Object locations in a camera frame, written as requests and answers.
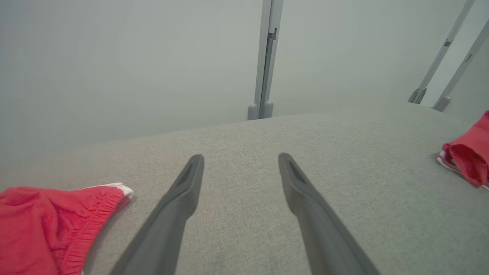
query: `fabric texture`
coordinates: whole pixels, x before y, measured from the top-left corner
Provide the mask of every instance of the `fabric texture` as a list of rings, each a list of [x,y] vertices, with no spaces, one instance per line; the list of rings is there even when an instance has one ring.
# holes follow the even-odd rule
[[[438,162],[461,173],[471,184],[483,186],[489,182],[489,111],[467,133],[445,143]]]
[[[86,275],[107,275],[188,159],[203,154],[199,204],[177,275],[310,274],[277,157],[291,154],[382,274],[486,274],[489,192],[436,161],[462,124],[412,103],[329,108],[106,142],[0,168],[0,186],[131,183],[132,202],[93,244]]]
[[[0,274],[81,274],[100,229],[131,195],[121,183],[76,191],[8,188],[0,193]]]

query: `gray wall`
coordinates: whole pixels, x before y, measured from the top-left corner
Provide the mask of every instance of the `gray wall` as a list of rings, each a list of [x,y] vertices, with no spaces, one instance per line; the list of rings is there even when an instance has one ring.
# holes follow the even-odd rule
[[[261,0],[0,0],[0,163],[246,120]]]
[[[406,102],[466,0],[285,0],[273,115]]]
[[[489,38],[472,58],[450,94],[452,101],[444,110],[467,129],[489,110]]]

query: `gray upholstery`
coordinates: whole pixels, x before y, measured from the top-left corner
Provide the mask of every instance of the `gray upholstery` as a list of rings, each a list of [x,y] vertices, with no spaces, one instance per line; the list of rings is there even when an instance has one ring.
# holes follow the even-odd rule
[[[290,153],[383,274],[487,274],[489,192],[436,163],[462,128],[415,105],[338,108],[118,140],[3,167],[1,184],[78,189],[123,182],[135,199],[86,263],[107,274],[189,157],[205,157],[177,274],[308,274],[277,156]]]

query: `cushion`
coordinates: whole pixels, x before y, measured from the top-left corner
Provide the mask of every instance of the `cushion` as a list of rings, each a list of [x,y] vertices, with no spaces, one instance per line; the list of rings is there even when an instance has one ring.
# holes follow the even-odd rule
[[[176,274],[309,274],[278,169],[287,152],[382,274],[482,274],[489,192],[436,162],[461,134],[455,120],[416,104],[338,107],[36,156],[2,167],[1,187],[132,188],[85,265],[104,275],[188,159],[203,154]]]

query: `red and white cloth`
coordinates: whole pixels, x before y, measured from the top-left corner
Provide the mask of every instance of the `red and white cloth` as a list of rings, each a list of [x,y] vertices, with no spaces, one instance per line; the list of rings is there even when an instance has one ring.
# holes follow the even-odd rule
[[[489,190],[489,111],[465,135],[443,145],[438,162]]]
[[[122,183],[8,188],[0,193],[0,275],[80,275],[98,233],[132,196]]]

